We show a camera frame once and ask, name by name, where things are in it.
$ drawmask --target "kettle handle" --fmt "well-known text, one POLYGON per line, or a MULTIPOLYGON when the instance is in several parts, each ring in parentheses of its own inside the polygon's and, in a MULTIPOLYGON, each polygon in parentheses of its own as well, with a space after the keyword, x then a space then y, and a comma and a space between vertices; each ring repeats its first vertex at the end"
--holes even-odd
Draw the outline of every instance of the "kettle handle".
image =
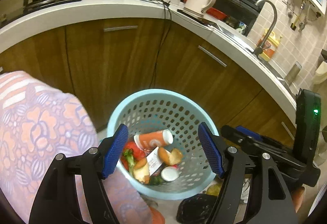
POLYGON ((205 11, 207 11, 209 8, 211 8, 215 4, 215 2, 216 2, 216 0, 210 0, 209 3, 202 8, 201 12, 204 13, 205 11))

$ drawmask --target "pink patterned clothing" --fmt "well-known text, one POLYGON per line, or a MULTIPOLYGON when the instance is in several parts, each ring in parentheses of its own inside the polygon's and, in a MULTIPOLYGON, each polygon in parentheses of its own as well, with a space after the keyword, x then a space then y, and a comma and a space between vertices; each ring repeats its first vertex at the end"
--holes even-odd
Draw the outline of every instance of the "pink patterned clothing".
MULTIPOLYGON (((93 124, 75 96, 22 71, 0 75, 0 188, 26 223, 54 156, 81 155, 98 145, 93 124)), ((148 206, 118 170, 103 184, 121 224, 152 223, 148 206)), ((83 219, 92 223, 80 176, 76 188, 83 219)))

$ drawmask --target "silver drawer handle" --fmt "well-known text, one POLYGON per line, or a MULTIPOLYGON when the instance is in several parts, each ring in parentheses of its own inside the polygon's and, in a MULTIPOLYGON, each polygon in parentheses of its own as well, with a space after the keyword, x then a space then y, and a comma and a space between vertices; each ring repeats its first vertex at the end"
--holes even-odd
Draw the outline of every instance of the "silver drawer handle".
POLYGON ((200 45, 198 46, 200 50, 205 52, 207 55, 209 55, 211 58, 215 59, 218 63, 220 63, 223 67, 226 67, 227 64, 225 64, 222 60, 219 60, 216 56, 214 56, 211 52, 207 51, 205 48, 201 47, 200 45))
POLYGON ((286 132, 289 134, 289 136, 295 140, 294 136, 292 135, 291 131, 287 128, 286 124, 282 122, 282 126, 285 128, 286 132))
POLYGON ((124 30, 124 29, 133 29, 137 28, 138 26, 124 26, 124 27, 108 27, 104 28, 103 32, 115 31, 115 30, 124 30))

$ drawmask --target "basket rim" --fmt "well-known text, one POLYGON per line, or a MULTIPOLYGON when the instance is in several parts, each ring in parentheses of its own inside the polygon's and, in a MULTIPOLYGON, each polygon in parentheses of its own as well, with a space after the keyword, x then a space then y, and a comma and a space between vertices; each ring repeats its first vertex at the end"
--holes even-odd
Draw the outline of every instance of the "basket rim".
MULTIPOLYGON (((115 110, 113 111, 112 115, 109 118, 108 125, 107 125, 107 137, 112 137, 114 135, 115 126, 116 126, 116 123, 118 121, 118 117, 119 117, 121 111, 133 100, 135 100, 141 96, 148 95, 148 94, 167 94, 167 95, 176 96, 176 97, 179 97, 179 98, 185 100, 192 106, 196 107, 201 112, 201 114, 203 114, 203 116, 207 119, 208 125, 210 127, 212 127, 213 134, 219 136, 218 130, 217 130, 214 122, 209 117, 209 115, 197 103, 195 103, 191 99, 189 99, 179 93, 176 93, 174 91, 153 88, 153 89, 142 90, 142 91, 136 92, 132 95, 129 95, 122 102, 119 103, 119 105, 115 108, 115 110)), ((187 191, 179 192, 179 193, 175 193, 175 192, 165 193, 165 192, 152 190, 149 187, 147 187, 146 185, 139 183, 125 170, 125 168, 122 165, 120 160, 117 163, 117 168, 122 172, 122 174, 128 179, 128 181, 131 183, 131 185, 137 191, 139 191, 142 194, 145 194, 149 197, 163 199, 163 200, 181 200, 181 199, 185 199, 185 198, 194 196, 197 193, 204 190, 213 181, 213 179, 215 178, 215 175, 216 175, 215 173, 212 172, 202 184, 200 184, 199 186, 197 186, 191 190, 187 190, 187 191)))

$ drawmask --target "cylindrical cup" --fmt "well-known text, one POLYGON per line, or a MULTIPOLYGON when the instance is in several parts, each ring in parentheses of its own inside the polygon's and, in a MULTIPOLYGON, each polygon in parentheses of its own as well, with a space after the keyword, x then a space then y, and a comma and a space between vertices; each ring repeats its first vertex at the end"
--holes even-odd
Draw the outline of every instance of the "cylindrical cup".
POLYGON ((156 147, 164 147, 171 144, 173 140, 173 135, 169 129, 134 136, 134 142, 140 149, 155 149, 156 147))

